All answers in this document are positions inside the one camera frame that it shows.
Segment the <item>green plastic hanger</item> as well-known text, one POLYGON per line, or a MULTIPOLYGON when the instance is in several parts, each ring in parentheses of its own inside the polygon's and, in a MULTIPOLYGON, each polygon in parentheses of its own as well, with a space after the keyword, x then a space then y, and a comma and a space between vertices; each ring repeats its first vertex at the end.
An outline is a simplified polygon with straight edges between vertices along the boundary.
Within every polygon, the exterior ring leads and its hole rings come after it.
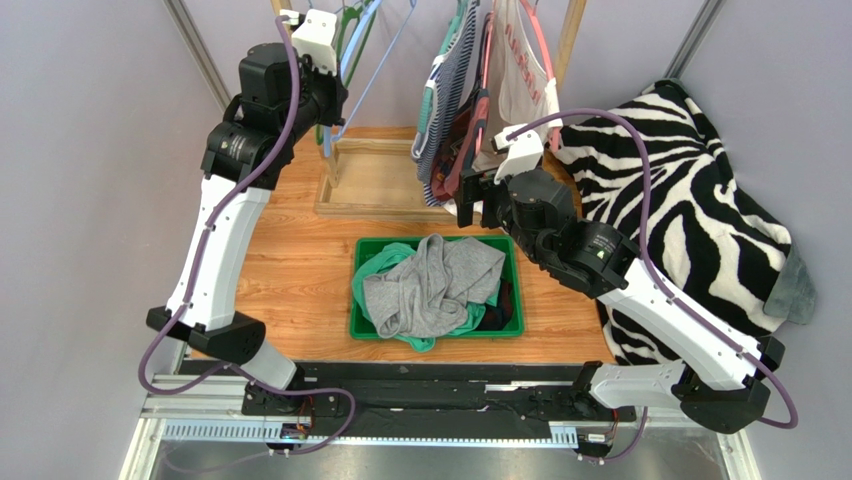
POLYGON ((368 12, 373 1, 356 1, 342 7, 341 34, 337 38, 339 61, 345 66, 343 86, 348 88, 360 62, 366 39, 371 33, 373 15, 368 12))

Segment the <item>light blue plastic hanger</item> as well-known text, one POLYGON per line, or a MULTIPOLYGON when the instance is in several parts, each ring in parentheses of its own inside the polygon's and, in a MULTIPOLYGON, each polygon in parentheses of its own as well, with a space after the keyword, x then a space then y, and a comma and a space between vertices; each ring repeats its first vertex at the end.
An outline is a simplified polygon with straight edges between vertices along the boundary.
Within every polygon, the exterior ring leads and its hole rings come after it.
MULTIPOLYGON (((344 5, 352 5, 356 1, 352 1, 349 3, 344 2, 344 5)), ((354 97, 353 104, 349 107, 348 112, 345 114, 346 124, 344 126, 336 126, 331 128, 331 147, 340 141, 343 138, 343 135, 347 133, 351 129, 351 123, 358 119, 361 111, 364 109, 363 105, 370 98, 370 95, 375 90, 374 84, 378 80, 380 74, 385 69, 385 65, 388 62, 391 54, 396 49, 396 46, 399 42, 399 39, 402 33, 406 30, 408 24, 411 22, 411 18, 413 17, 414 12, 418 7, 418 1, 373 1, 374 4, 369 8, 368 12, 373 15, 373 26, 371 29, 371 33, 369 37, 366 39, 365 48, 363 50, 363 54, 361 56, 360 62, 357 66, 357 69, 354 73, 354 77, 350 83, 348 88, 353 86, 353 83, 356 80, 358 75, 363 77, 361 85, 357 85, 354 97), (362 63, 364 61, 365 55, 367 51, 370 49, 371 44, 373 43, 373 35, 376 30, 376 25, 379 23, 379 18, 383 15, 384 11, 388 6, 395 6, 396 4, 404 5, 407 8, 407 12, 404 13, 400 18, 400 23, 397 26, 395 32, 391 35, 391 37, 386 41, 385 45, 382 49, 380 49, 381 54, 377 55, 373 60, 371 60, 367 66, 363 66, 362 63)), ((339 20, 341 23, 342 17, 342 7, 339 9, 339 20)), ((345 66, 340 64, 341 70, 340 73, 342 75, 345 66)))

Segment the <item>blue white striped tank top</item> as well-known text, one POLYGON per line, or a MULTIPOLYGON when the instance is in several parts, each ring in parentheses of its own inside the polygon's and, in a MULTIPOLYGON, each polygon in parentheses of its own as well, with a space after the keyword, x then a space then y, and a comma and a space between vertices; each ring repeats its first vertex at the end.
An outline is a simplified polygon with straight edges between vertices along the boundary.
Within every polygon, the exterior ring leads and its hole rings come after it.
POLYGON ((412 161, 416 164, 416 177, 423 186, 423 200, 424 190, 430 181, 432 162, 450 132, 455 112, 461 101, 467 69, 476 44, 480 5, 479 1, 468 1, 457 43, 448 52, 438 74, 437 114, 429 125, 427 135, 419 136, 416 133, 411 147, 410 154, 412 161))

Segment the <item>navy tank top maroon trim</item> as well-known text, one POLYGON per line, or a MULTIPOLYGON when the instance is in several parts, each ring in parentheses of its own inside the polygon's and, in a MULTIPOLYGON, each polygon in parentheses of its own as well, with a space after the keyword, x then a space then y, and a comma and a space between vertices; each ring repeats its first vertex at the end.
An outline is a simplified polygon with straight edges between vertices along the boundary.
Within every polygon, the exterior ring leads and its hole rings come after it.
POLYGON ((506 328, 515 310, 512 300, 513 290, 514 285, 511 282, 500 283, 495 300, 488 300, 483 305, 484 313, 475 328, 476 331, 495 332, 506 328))

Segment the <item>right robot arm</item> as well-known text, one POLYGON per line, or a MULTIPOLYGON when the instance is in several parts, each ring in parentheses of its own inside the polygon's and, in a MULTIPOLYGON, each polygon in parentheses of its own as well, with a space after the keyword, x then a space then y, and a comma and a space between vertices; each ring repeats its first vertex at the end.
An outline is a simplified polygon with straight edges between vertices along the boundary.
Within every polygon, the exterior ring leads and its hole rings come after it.
POLYGON ((587 362, 574 382, 581 395, 608 409, 678 409, 723 434, 766 420, 766 383, 784 345, 739 332, 664 280, 617 229, 579 218, 567 185, 541 169, 503 179, 465 170, 454 198, 459 226, 481 202, 482 227, 504 229, 551 278, 626 315, 676 355, 653 365, 587 362))

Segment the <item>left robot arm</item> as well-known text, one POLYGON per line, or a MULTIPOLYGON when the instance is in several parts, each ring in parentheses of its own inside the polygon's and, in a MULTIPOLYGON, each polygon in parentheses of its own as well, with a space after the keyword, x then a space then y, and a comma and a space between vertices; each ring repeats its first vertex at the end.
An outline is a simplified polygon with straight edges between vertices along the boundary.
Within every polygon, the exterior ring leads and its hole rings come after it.
POLYGON ((239 64, 242 91, 210 133, 202 161, 198 219, 178 285, 149 310, 156 331, 138 377, 151 393, 147 363, 165 338, 220 360, 222 366, 279 393, 297 365, 273 347, 266 326, 235 307, 247 249, 295 144, 315 125, 342 119, 348 96, 333 48, 257 45, 239 64))

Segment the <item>maroon tank top dark trim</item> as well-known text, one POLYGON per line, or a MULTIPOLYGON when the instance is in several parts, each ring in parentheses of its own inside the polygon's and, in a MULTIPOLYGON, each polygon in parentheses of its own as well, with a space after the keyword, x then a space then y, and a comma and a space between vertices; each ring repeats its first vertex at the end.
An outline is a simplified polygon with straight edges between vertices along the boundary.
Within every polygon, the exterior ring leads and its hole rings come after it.
POLYGON ((432 162, 430 181, 424 190, 428 206, 439 206, 453 198, 463 170, 471 169, 479 155, 490 111, 487 88, 494 13, 485 16, 478 63, 471 92, 453 118, 450 133, 432 162))

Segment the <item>teal plastic hanger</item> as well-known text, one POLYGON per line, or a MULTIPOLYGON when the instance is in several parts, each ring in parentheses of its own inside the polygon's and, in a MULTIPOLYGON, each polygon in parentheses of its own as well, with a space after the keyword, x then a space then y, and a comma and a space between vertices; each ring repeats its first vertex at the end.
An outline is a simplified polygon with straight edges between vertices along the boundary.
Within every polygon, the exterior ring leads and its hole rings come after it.
POLYGON ((438 54, 434 57, 429 75, 424 84, 423 97, 421 102, 418 124, 416 127, 419 136, 426 136, 429 125, 435 118, 438 110, 438 74, 446 60, 448 52, 457 43, 460 35, 459 31, 464 23, 464 17, 467 11, 468 1, 456 1, 454 16, 448 23, 447 31, 443 35, 438 54))

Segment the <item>pink plastic hanger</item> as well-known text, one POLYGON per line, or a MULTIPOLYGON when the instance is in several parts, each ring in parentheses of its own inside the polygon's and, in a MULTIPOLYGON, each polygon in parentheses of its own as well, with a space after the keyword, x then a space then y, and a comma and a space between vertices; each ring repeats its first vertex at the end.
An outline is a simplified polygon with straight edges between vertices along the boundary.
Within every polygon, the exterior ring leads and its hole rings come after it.
POLYGON ((560 110, 555 73, 547 42, 529 1, 495 1, 487 88, 490 111, 480 169, 504 159, 491 139, 505 127, 525 125, 560 110))

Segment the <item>wooden clothes rack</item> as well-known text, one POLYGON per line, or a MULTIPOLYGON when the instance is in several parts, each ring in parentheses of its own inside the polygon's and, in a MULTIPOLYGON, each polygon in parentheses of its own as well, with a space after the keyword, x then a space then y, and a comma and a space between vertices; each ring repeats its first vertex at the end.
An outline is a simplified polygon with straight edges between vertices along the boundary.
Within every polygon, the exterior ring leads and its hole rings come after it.
POLYGON ((327 218, 443 223, 455 218, 429 207, 415 178, 409 149, 414 127, 354 128, 324 160, 315 211, 327 218))

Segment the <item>zebra print blanket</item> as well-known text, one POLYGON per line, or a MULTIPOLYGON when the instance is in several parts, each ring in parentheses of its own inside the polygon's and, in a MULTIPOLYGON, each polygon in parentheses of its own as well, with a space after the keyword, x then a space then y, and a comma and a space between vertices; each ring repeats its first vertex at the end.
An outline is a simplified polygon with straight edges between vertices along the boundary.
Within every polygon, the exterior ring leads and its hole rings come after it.
POLYGON ((645 242, 678 289, 754 337, 809 324, 817 292, 790 230, 735 178, 720 135, 685 88, 660 80, 563 127, 557 158, 584 217, 645 242))

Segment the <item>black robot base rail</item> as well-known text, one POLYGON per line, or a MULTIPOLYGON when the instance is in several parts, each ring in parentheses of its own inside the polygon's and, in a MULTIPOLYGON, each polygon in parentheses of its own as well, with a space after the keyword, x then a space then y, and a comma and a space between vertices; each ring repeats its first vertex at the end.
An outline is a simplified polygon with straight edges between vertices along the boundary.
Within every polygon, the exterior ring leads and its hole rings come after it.
POLYGON ((635 427, 689 429, 678 409, 612 409, 581 391, 566 364, 311 362, 285 395, 219 371, 185 392, 203 360, 154 379, 142 418, 179 441, 258 444, 279 455, 311 447, 579 449, 601 455, 635 427))

